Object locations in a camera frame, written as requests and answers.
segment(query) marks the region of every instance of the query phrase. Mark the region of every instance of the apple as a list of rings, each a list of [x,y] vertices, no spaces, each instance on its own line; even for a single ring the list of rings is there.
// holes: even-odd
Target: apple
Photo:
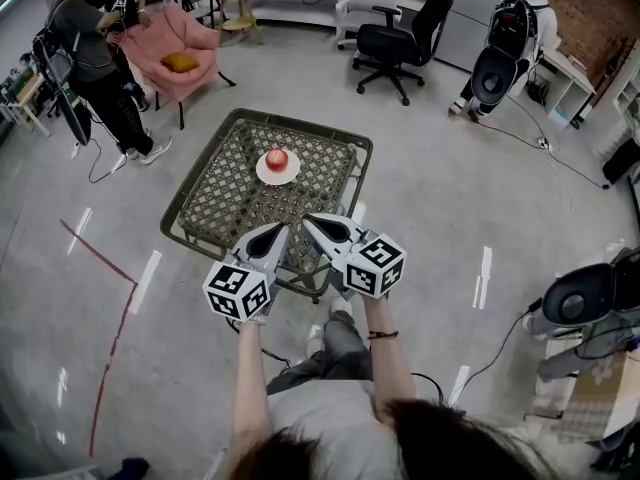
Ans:
[[[267,167],[275,172],[284,171],[289,163],[289,156],[283,149],[272,149],[267,153]]]

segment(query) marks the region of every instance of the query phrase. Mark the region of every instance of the hand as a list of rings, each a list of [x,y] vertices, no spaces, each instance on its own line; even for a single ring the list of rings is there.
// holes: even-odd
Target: hand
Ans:
[[[142,25],[144,28],[149,28],[149,26],[151,25],[151,18],[149,17],[147,11],[145,11],[144,9],[138,11],[138,23],[140,23],[140,25]]]
[[[124,41],[124,34],[121,32],[109,32],[107,34],[107,43],[112,46],[120,46],[122,41]]]

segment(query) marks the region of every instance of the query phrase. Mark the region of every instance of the concrete floor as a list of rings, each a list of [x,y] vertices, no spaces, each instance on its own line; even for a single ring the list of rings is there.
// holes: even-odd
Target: concrete floor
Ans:
[[[512,322],[557,272],[598,260],[621,240],[637,244],[626,187],[599,190],[550,164],[544,152],[466,119],[449,119],[447,107],[467,77],[459,70],[430,63],[425,87],[405,82],[411,98],[405,108],[385,80],[356,94],[357,80],[367,73],[350,68],[350,53],[335,49],[330,32],[264,27],[263,34],[262,46],[242,42],[220,50],[221,69],[238,86],[216,80],[191,98],[184,131],[175,128],[176,105],[144,114],[148,126],[172,129],[175,137],[172,150],[150,167],[132,163],[90,184],[95,145],[71,159],[73,140],[63,120],[47,122],[55,132],[49,139],[18,130],[0,148],[3,389],[27,415],[20,428],[62,465],[92,461],[113,473],[122,458],[137,455],[152,463],[152,478],[202,478],[227,442],[237,338],[203,298],[211,261],[165,238],[159,223],[234,108],[317,122],[374,142],[361,194],[365,224],[409,250],[392,303],[412,368],[434,377],[446,399],[461,367],[473,373],[489,362]],[[546,128],[540,109],[522,101]],[[534,123],[510,101],[487,124],[532,142],[537,136]],[[95,130],[103,149],[96,169],[106,172],[117,152]],[[588,126],[550,140],[564,161],[604,181]],[[98,389],[132,283],[74,241],[61,221],[134,280],[159,259],[146,295],[121,329],[93,458],[88,451]],[[474,294],[485,248],[492,262],[480,309]],[[307,331],[330,298],[318,307],[282,292],[263,332],[265,346],[301,358]],[[495,366],[464,391],[459,407],[520,426],[542,353],[518,327]],[[268,358],[265,365],[269,377],[281,369]],[[420,392],[434,396],[426,382]],[[555,446],[544,448],[572,473],[584,467]],[[576,454],[582,457],[583,450]]]

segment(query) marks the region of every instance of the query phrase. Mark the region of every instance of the hair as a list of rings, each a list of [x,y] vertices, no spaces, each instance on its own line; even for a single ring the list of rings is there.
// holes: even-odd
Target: hair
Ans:
[[[405,480],[478,476],[492,480],[558,479],[531,445],[465,418],[461,411],[424,400],[398,400],[390,403],[386,412],[393,421],[399,468]],[[302,439],[291,429],[281,430],[241,457],[229,480],[312,480],[321,476],[316,466],[319,447],[319,440]]]
[[[254,444],[231,470],[230,480],[305,480],[314,478],[319,440],[303,439],[287,428]]]

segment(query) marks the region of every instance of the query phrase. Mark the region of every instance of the robotic arm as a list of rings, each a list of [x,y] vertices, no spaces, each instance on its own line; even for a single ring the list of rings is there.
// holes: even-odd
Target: robotic arm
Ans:
[[[307,215],[302,225],[316,250],[331,260],[329,280],[344,298],[355,292],[380,298],[402,278],[406,252],[387,235],[330,213]],[[289,226],[282,223],[243,235],[205,280],[211,310],[241,322],[263,322],[279,290],[276,269],[288,238]]]

